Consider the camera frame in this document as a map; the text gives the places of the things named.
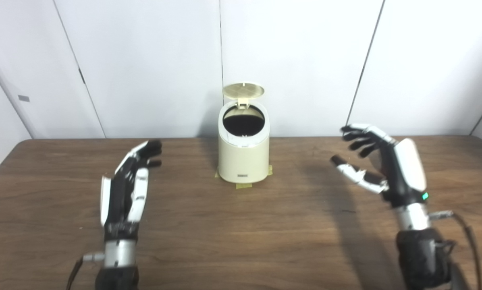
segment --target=wooden table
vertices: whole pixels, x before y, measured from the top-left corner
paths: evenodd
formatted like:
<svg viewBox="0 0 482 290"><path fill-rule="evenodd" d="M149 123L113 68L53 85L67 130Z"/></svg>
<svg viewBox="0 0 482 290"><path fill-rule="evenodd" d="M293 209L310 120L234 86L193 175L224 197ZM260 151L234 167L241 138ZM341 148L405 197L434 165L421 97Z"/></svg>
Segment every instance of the wooden table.
<svg viewBox="0 0 482 290"><path fill-rule="evenodd" d="M431 211L453 209L472 224L482 257L482 141L415 137ZM63 289L76 259L103 249L101 175L140 139L30 140L0 166L0 289ZM253 188L214 178L216 139L163 140L140 227L140 288L158 290L403 289L397 226L381 197L350 184L329 163L340 138L273 138L274 175ZM475 285L471 251L457 224L454 258ZM73 289L93 289L84 264Z"/></svg>

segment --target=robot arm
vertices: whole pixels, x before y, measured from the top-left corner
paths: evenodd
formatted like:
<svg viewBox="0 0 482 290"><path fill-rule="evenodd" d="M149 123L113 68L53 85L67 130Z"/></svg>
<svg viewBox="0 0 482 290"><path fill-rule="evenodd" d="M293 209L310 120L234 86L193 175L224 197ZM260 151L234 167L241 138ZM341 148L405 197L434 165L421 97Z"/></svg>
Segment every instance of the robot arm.
<svg viewBox="0 0 482 290"><path fill-rule="evenodd" d="M407 288L423 290L450 282L453 290L468 290L459 266L449 256L455 243L444 240L431 227L431 220L456 215L452 211L428 213L425 205L428 194L425 193L427 185L424 168L413 140L406 138L397 142L382 130L367 124L352 124L341 130L345 133L345 141L354 141L349 146L350 150L363 147L360 157L365 158L375 150L381 154L380 172L384 178L350 165L338 155L333 156L331 161L342 174L359 186L381 193L394 209L400 227L396 239L399 264ZM471 237L470 227L465 225L464 229L467 236ZM469 241L475 246L473 237ZM481 289L477 250L474 250L474 254L478 287Z"/></svg>
<svg viewBox="0 0 482 290"><path fill-rule="evenodd" d="M139 272L135 264L135 248L139 222L143 216L148 191L148 168L160 166L162 144L146 141L133 148L117 167L113 178L101 179L100 219L105 231L104 253L92 253L79 259L66 286L85 261L103 261L96 277L96 290L136 290Z"/></svg>

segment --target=black cable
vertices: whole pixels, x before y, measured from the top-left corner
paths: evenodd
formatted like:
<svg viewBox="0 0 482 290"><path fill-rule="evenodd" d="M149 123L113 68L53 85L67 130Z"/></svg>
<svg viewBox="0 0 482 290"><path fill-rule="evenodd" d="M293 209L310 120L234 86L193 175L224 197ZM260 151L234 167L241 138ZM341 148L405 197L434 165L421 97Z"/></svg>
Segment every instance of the black cable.
<svg viewBox="0 0 482 290"><path fill-rule="evenodd" d="M71 289L71 285L73 284L73 281L75 280L78 270L80 269L81 265L83 264L83 257L81 257L76 263L75 266L73 267L73 270L71 271L71 275L69 275L69 279L67 280L67 286L66 290Z"/></svg>
<svg viewBox="0 0 482 290"><path fill-rule="evenodd" d="M466 224L465 220L458 214L453 213L452 216L456 222L463 228L465 231L466 238L468 240L468 244L472 249L472 254L474 256L474 262L476 263L476 277L477 277L477 289L482 290L482 271L481 271L481 260L479 258L479 253L477 252L477 242L474 232L472 231L472 227Z"/></svg>
<svg viewBox="0 0 482 290"><path fill-rule="evenodd" d="M451 253L453 252L455 246L456 246L456 242L451 241L451 243L448 245L449 250L447 250L447 255L451 255Z"/></svg>

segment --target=yellow tape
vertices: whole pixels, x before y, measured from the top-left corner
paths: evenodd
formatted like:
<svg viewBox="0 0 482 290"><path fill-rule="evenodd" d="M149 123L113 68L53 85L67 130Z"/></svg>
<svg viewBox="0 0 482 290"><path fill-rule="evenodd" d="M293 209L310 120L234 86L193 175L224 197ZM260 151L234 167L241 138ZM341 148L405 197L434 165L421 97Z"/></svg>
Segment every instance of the yellow tape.
<svg viewBox="0 0 482 290"><path fill-rule="evenodd" d="M252 187L251 183L236 183L236 189L248 189Z"/></svg>

